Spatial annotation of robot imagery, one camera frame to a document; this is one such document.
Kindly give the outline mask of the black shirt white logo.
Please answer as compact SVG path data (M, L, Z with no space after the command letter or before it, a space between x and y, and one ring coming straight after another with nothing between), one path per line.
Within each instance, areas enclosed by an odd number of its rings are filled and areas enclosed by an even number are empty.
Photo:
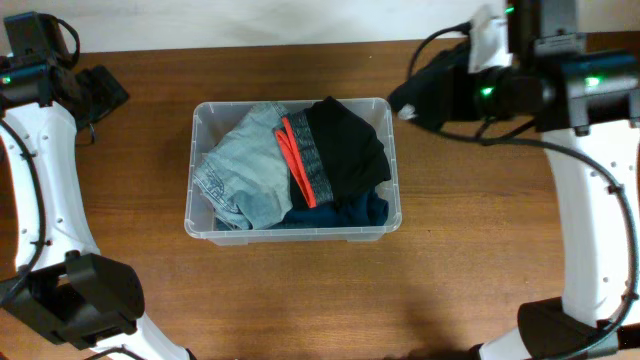
M456 50L438 53L387 97L392 111L402 120L439 131L451 112L453 78L460 59L465 55Z

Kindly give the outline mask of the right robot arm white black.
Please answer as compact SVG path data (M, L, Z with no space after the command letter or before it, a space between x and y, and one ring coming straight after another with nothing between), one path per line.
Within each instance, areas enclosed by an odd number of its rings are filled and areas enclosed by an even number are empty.
M474 359L595 359L639 345L639 63L590 52L572 1L489 5L459 26L484 121L528 115L554 177L564 290L521 305Z

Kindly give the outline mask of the black shorts red waistband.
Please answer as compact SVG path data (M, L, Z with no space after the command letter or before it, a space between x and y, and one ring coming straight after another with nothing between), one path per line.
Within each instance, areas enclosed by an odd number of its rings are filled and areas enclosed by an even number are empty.
M392 179L376 130L333 97L284 115L274 131L295 210L342 205Z

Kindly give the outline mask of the light blue jeans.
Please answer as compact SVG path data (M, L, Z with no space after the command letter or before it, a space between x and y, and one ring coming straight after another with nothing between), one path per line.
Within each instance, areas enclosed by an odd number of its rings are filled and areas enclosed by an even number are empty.
M266 229L292 209L289 168L275 137L286 108L259 103L206 154L194 183L234 230Z

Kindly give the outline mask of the clear plastic storage container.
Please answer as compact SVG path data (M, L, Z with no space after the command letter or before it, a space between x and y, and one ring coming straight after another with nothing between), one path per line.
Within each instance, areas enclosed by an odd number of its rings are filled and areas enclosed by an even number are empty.
M390 165L392 179L379 184L375 192L389 204L387 221L374 227L333 227L276 230L229 230L218 228L211 203L195 185L194 171L205 155L236 125L257 103L203 102L192 115L190 162L186 193L184 228L196 239L208 240L218 246L248 245L267 242L305 242L342 240L348 242L374 242L397 230L402 223L397 156L394 141L393 115L388 102L382 98L351 98L341 103L351 112L368 122L376 131L378 140Z

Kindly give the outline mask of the teal blue shirt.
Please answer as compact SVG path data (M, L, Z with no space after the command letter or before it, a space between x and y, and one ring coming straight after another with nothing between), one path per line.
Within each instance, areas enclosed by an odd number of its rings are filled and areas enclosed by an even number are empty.
M371 190L344 204L326 203L316 208L289 211L272 229L383 226L389 202Z

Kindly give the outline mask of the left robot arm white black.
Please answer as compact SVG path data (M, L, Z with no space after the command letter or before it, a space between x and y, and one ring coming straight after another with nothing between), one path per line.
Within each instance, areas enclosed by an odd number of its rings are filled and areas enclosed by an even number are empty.
M56 58L4 59L1 141L18 218L17 274L1 306L55 344L112 359L190 359L145 312L134 269L101 255L75 163L77 125L92 115L99 71L74 74Z

